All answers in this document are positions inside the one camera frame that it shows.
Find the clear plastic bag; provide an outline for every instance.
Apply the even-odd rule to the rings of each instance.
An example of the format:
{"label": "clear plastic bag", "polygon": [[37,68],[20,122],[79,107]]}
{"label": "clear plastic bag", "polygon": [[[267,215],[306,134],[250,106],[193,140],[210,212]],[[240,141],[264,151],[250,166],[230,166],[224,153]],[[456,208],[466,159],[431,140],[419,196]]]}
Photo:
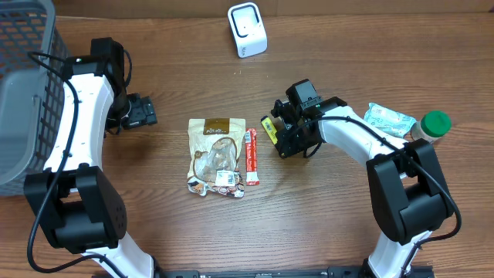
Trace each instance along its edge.
{"label": "clear plastic bag", "polygon": [[369,110],[365,113],[364,120],[383,132],[399,138],[403,138],[416,122],[413,117],[376,103],[369,103]]}
{"label": "clear plastic bag", "polygon": [[190,119],[188,134],[191,166],[188,189],[241,198],[244,185],[237,164],[245,133],[243,119]]}

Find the red snack stick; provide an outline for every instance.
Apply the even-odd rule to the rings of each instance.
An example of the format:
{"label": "red snack stick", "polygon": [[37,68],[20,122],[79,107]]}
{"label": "red snack stick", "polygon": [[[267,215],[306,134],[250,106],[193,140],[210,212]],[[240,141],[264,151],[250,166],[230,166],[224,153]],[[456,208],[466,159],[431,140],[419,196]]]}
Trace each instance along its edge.
{"label": "red snack stick", "polygon": [[259,185],[257,177],[257,132],[255,128],[248,128],[245,132],[245,166],[247,167],[247,185]]}

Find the white device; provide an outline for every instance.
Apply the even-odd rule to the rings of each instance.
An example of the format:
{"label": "white device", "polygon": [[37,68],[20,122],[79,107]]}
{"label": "white device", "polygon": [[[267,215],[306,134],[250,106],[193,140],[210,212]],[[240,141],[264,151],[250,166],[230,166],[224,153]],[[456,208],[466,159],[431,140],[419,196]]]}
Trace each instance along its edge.
{"label": "white device", "polygon": [[228,21],[240,58],[266,51],[268,38],[256,4],[247,2],[234,5],[228,10]]}

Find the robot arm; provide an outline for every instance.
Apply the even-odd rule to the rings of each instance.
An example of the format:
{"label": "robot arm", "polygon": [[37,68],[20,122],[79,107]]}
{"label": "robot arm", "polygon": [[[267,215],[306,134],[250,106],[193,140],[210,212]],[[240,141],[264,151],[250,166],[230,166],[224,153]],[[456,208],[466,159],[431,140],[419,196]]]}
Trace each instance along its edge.
{"label": "robot arm", "polygon": [[[111,38],[94,39],[90,56],[66,60],[62,74],[76,89],[78,120],[69,158],[40,226],[54,248],[84,256],[100,254],[125,276],[152,278],[159,266],[127,233],[124,202],[102,171],[101,151],[107,129],[130,129],[157,122],[149,97],[127,95],[123,71],[124,49]],[[25,196],[34,213],[39,211],[61,163],[73,122],[74,98],[66,83],[64,95],[59,132],[44,172],[25,179]],[[61,198],[77,191],[80,201],[62,202]],[[118,277],[106,263],[94,260],[111,276]]]}
{"label": "robot arm", "polygon": [[[276,133],[276,149],[283,158],[287,158],[317,144],[330,143],[367,168],[374,217],[382,233],[375,250],[364,261],[359,277],[398,278],[414,245],[438,229],[444,219],[452,215],[452,207],[400,153],[383,145],[352,121],[325,118],[350,118],[370,128],[377,136],[412,157],[448,193],[434,148],[425,141],[408,143],[379,131],[337,97],[322,100],[309,80],[293,84],[286,95],[289,101],[277,100],[271,111],[285,125]],[[418,183],[405,189],[401,179],[407,176],[418,177]],[[411,274],[411,262],[405,267],[406,273]]]}

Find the blue and white packet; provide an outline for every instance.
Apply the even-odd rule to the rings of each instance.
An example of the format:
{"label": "blue and white packet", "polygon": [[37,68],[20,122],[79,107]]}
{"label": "blue and white packet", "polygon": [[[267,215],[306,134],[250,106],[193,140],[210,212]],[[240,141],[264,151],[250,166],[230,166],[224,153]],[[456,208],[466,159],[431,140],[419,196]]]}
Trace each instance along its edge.
{"label": "blue and white packet", "polygon": [[417,122],[413,117],[376,103],[369,103],[369,110],[365,113],[364,120],[373,127],[399,138],[403,138]]}

